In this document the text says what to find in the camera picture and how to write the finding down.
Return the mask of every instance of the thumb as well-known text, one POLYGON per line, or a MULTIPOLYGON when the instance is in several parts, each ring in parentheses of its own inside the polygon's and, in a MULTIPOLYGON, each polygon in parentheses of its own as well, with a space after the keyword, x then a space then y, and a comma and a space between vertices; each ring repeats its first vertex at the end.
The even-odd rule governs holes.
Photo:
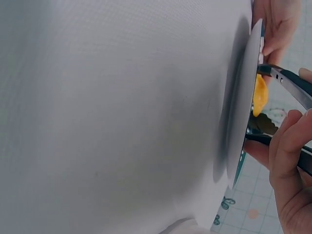
POLYGON ((300 68, 299 69, 299 76, 300 76, 300 78, 306 80, 307 82, 312 83, 312 71, 310 71, 306 68, 300 68))
POLYGON ((273 36, 268 40, 265 39, 263 55, 268 56, 275 50, 287 46, 292 39, 293 24, 290 20, 283 21, 278 30, 273 32, 273 36))

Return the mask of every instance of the pink dot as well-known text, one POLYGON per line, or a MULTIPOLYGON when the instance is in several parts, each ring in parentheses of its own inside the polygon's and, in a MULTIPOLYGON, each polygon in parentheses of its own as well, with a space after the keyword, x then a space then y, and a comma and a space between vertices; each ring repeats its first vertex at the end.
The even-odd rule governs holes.
POLYGON ((248 211, 248 218, 250 219, 256 219, 259 216, 259 211, 256 209, 251 209, 248 211))

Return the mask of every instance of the finger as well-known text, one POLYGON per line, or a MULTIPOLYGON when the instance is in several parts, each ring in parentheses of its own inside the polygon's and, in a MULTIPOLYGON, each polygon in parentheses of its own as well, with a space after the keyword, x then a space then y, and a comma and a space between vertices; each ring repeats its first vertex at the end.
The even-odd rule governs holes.
POLYGON ((246 140, 244 151, 250 154, 255 160, 268 168, 269 166, 269 147, 253 140, 246 140))
MULTIPOLYGON (((269 54, 266 58, 266 63, 273 64, 273 65, 279 65, 285 55, 286 49, 277 49, 273 51, 271 54, 269 54)), ((263 79, 267 85, 270 84, 272 77, 263 76, 263 79)))
POLYGON ((302 147, 312 139, 312 111, 306 114, 281 137, 270 180, 276 205, 282 211, 288 202, 304 188, 297 169, 302 147))
POLYGON ((291 20, 283 21, 273 37, 264 44, 263 55, 268 56, 273 51, 287 47, 295 31, 295 25, 291 20))
POLYGON ((264 79, 267 86, 270 84, 272 80, 272 77, 269 77, 269 76, 262 76, 262 78, 264 79))
POLYGON ((310 176, 308 173, 303 171, 302 169, 298 168, 298 171, 300 173, 300 176, 303 180, 303 184, 305 187, 312 187, 312 176, 310 176))
POLYGON ((280 142, 281 137, 283 134, 295 123, 297 123, 300 118, 302 117, 302 114, 298 110, 290 110, 285 117, 283 123, 279 127, 279 129, 276 131, 274 136, 272 137, 270 148, 269 148, 269 169, 270 171, 273 169, 274 161, 276 152, 278 149, 278 145, 280 142))
POLYGON ((310 70, 308 70, 306 68, 300 68, 299 69, 299 76, 302 79, 312 83, 312 71, 310 71, 310 70))
POLYGON ((259 19, 262 19, 265 16, 265 9, 264 5, 261 1, 268 1, 268 0, 255 0, 253 3, 253 21, 252 21, 252 26, 254 26, 259 19))
POLYGON ((286 47, 274 50, 268 57, 268 64, 279 65, 285 53, 286 47))

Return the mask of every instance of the hand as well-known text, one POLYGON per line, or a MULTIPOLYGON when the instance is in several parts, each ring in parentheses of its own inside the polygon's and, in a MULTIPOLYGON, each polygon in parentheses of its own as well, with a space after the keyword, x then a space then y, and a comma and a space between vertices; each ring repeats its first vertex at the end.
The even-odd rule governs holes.
MULTIPOLYGON (((312 83, 312 72, 300 69, 312 83)), ((297 168, 301 148, 312 140, 312 109, 288 112, 270 146, 246 141, 244 150, 270 170, 278 216, 285 234, 312 233, 312 177, 297 168)))
MULTIPOLYGON (((255 0, 253 26, 259 19, 265 25, 264 62, 279 65, 299 23, 301 0, 255 0)), ((264 77, 268 84, 271 80, 264 77)))

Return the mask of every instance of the tong handle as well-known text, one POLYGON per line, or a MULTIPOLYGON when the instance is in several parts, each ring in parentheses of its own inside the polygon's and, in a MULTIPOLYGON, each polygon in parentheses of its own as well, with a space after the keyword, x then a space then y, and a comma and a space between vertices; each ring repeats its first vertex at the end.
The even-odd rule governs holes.
POLYGON ((292 81, 295 85, 297 85, 302 90, 304 90, 307 94, 312 96, 312 84, 311 83, 307 82, 304 79, 301 79, 300 76, 288 70, 283 69, 280 71, 280 73, 286 76, 290 81, 292 81))
MULTIPOLYGON (((272 140, 272 137, 270 136, 254 134, 246 134, 245 138, 248 140, 260 142, 267 146, 270 145, 270 142, 272 140)), ((312 149, 308 146, 304 146, 302 148, 297 166, 306 173, 308 173, 310 176, 312 176, 312 149)))

